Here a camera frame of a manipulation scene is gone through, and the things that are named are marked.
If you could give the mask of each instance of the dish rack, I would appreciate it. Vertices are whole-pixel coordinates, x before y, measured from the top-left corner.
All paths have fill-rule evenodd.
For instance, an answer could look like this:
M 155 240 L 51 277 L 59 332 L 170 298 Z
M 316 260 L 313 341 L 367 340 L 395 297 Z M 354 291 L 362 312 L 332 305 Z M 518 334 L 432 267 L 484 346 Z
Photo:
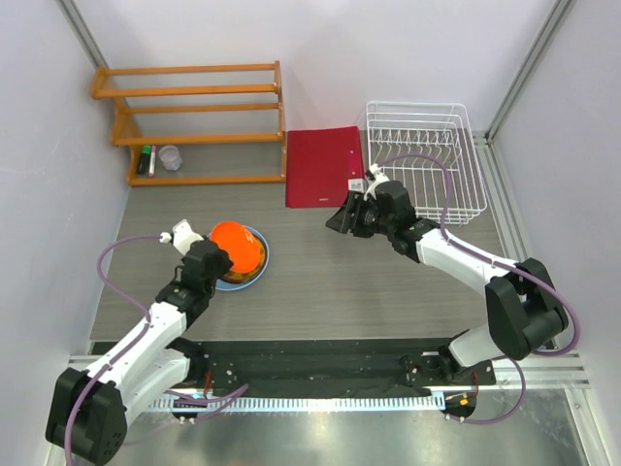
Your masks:
M 425 154 L 439 159 L 453 180 L 446 223 L 466 224 L 487 209 L 466 107 L 461 104 L 369 102 L 368 163 Z M 440 220 L 446 186 L 440 167 L 424 158 L 387 163 L 384 173 L 403 183 L 420 216 Z

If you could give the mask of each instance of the robotic arm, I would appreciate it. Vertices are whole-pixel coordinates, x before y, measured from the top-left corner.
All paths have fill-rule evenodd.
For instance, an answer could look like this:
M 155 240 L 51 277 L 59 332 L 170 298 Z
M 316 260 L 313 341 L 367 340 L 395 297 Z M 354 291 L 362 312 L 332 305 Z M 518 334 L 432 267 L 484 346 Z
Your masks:
M 455 336 L 447 347 L 440 348 L 441 369 L 448 379 L 487 359 L 508 356 L 521 360 L 568 327 L 567 315 L 557 299 L 497 265 L 522 269 L 553 286 L 539 261 L 530 258 L 518 263 L 453 235 L 447 234 L 446 239 L 439 224 L 416 215 L 401 183 L 390 181 L 377 165 L 367 177 L 367 191 L 349 191 L 326 226 L 360 238 L 385 235 L 399 254 L 440 269 L 485 297 L 488 323 Z M 456 248 L 457 241 L 465 248 Z
M 233 264 L 226 251 L 194 233 L 186 220 L 160 241 L 172 242 L 183 258 L 150 306 L 149 318 L 86 370 L 69 368 L 56 381 L 46 438 L 63 447 L 78 396 L 104 371 L 82 403 L 71 436 L 73 453 L 95 464 L 112 459 L 134 419 L 165 390 L 208 372 L 202 348 L 180 335 L 209 306 L 216 280 Z

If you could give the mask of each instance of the marker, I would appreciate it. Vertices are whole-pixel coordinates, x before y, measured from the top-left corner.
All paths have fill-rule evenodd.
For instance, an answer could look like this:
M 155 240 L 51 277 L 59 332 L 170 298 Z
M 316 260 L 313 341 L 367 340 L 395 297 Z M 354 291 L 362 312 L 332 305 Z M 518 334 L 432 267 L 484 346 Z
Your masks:
M 155 175 L 155 146 L 151 146 L 151 160 L 148 162 L 148 175 L 153 178 Z

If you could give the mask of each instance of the orange bowl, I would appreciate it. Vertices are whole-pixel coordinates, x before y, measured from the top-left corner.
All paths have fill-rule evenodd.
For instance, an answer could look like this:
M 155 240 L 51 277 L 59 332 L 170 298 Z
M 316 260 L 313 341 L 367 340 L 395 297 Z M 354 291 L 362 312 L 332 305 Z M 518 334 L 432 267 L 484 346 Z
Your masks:
M 210 238 L 229 254 L 229 259 L 233 262 L 233 272 L 249 274 L 259 266 L 259 241 L 242 224 L 232 220 L 221 221 L 212 229 Z

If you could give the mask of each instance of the white label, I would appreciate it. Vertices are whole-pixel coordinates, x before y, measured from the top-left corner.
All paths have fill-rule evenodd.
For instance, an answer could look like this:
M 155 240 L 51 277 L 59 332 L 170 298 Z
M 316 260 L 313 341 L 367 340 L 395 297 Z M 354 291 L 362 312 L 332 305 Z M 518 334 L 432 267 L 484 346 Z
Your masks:
M 349 190 L 350 191 L 358 191 L 365 192 L 365 182 L 361 178 L 352 178 L 349 179 Z

